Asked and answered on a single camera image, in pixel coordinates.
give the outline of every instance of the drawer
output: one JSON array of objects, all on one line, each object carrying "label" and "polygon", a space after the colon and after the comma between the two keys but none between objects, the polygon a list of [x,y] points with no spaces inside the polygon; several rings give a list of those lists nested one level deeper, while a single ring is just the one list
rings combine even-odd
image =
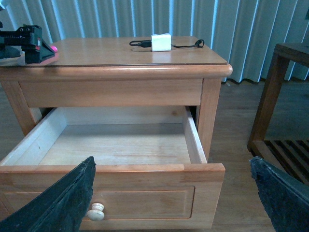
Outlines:
[{"label": "drawer", "polygon": [[182,106],[52,110],[0,163],[1,212],[26,205],[89,156],[91,204],[103,204],[105,218],[85,217],[82,230],[211,227],[225,169],[207,163]]}]

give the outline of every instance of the wooden floor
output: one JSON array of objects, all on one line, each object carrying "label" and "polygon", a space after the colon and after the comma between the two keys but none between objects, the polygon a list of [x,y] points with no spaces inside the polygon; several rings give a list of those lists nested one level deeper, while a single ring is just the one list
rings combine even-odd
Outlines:
[{"label": "wooden floor", "polygon": [[[274,232],[258,197],[255,181],[251,178],[249,159],[252,155],[246,148],[263,86],[263,83],[222,85],[210,162],[224,164],[225,180],[212,229],[190,231]],[[270,137],[295,134],[302,138],[309,137],[306,134],[309,123],[305,117],[305,112],[309,112],[306,110],[309,105],[308,90],[308,84],[285,84],[282,87],[269,127]],[[22,138],[22,131],[0,87],[0,159]]]}]

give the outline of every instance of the black cable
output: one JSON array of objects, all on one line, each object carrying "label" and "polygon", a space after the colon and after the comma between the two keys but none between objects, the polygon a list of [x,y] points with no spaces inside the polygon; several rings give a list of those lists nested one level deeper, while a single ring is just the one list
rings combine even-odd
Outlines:
[{"label": "black cable", "polygon": [[[130,43],[130,46],[138,46],[138,47],[151,47],[151,40],[133,40]],[[198,40],[194,45],[185,45],[185,46],[176,46],[176,45],[171,45],[176,48],[183,48],[183,47],[196,47],[196,48],[201,48],[205,44],[204,40]]]},{"label": "black cable", "polygon": [[176,46],[176,45],[172,45],[173,47],[176,47],[176,48],[182,48],[182,47],[203,47],[205,44],[204,40],[198,40],[195,42],[194,45],[191,45],[191,46]]},{"label": "black cable", "polygon": [[133,40],[130,42],[131,46],[151,47],[151,40]]}]

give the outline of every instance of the drawer knob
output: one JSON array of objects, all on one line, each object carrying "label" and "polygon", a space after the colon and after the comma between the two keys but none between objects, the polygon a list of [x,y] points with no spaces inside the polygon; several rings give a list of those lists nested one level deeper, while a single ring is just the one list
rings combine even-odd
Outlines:
[{"label": "drawer knob", "polygon": [[103,213],[104,205],[100,203],[93,203],[91,205],[91,210],[87,212],[87,216],[92,221],[101,221],[104,219],[104,213]]}]

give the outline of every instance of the drawer front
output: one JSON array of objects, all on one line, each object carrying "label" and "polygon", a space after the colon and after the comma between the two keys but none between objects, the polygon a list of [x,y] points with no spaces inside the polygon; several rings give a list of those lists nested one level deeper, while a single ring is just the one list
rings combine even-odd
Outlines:
[{"label": "drawer front", "polygon": [[[104,205],[107,219],[189,218],[192,211],[194,187],[151,191],[94,191],[93,203]],[[14,211],[28,204],[39,192],[4,193]]]},{"label": "drawer front", "polygon": [[[0,203],[11,214],[73,168],[2,166]],[[92,203],[106,217],[84,218],[81,230],[211,228],[224,172],[222,164],[97,165]]]}]

